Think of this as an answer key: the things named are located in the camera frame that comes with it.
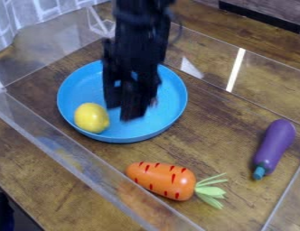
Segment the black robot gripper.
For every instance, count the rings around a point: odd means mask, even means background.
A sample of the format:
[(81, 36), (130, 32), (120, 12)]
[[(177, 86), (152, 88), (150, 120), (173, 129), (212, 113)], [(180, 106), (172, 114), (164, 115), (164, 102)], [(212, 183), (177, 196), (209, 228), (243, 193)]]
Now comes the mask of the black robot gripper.
[[(176, 0), (116, 0), (114, 39), (105, 39), (104, 92), (106, 108), (121, 106), (120, 119), (144, 117), (162, 83), (157, 66), (169, 44), (169, 6)], [(150, 73), (129, 77), (128, 71)]]

